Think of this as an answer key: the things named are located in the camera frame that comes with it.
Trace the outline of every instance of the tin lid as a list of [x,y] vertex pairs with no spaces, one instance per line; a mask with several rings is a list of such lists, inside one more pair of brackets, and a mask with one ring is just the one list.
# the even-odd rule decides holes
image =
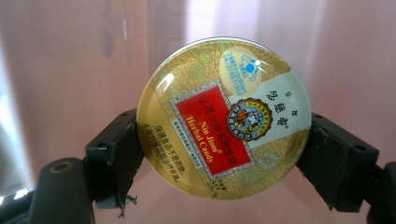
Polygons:
[[268,189],[293,168],[311,111],[301,80],[272,51],[210,38],[158,67],[137,125],[148,161],[169,184],[230,200]]

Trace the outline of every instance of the red rectangular label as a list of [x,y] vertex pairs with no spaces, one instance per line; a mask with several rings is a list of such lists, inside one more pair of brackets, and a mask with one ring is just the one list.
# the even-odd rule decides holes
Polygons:
[[250,162],[226,124],[228,107],[218,86],[177,103],[177,109],[212,175]]

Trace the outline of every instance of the circular emblem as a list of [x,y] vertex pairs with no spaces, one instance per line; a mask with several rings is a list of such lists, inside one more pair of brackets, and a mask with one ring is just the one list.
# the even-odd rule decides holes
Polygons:
[[268,104],[250,97],[232,105],[226,120],[229,131],[247,142],[265,136],[271,129],[272,121]]

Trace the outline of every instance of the black mount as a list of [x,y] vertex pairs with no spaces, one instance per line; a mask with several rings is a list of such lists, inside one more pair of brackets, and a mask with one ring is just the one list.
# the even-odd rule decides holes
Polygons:
[[[66,158],[45,166],[35,191],[0,206],[0,223],[94,223],[93,201],[98,208],[120,208],[123,216],[127,202],[136,203],[127,193],[144,158],[136,109],[116,117],[85,151],[83,160]],[[359,212],[365,200],[371,205],[367,223],[396,223],[396,162],[382,169],[375,164],[378,154],[355,135],[312,114],[297,166],[330,209]]]

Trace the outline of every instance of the pink wall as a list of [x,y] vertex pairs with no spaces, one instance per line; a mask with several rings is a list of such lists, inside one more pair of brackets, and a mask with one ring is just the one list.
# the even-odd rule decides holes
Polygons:
[[[174,50],[211,36],[247,38],[300,75],[312,110],[396,161],[396,2],[46,1],[0,3],[10,94],[33,179],[83,148],[119,113],[137,107],[150,74]],[[126,219],[97,223],[364,223],[329,211],[298,169],[254,197],[196,198],[168,186],[145,161]]]

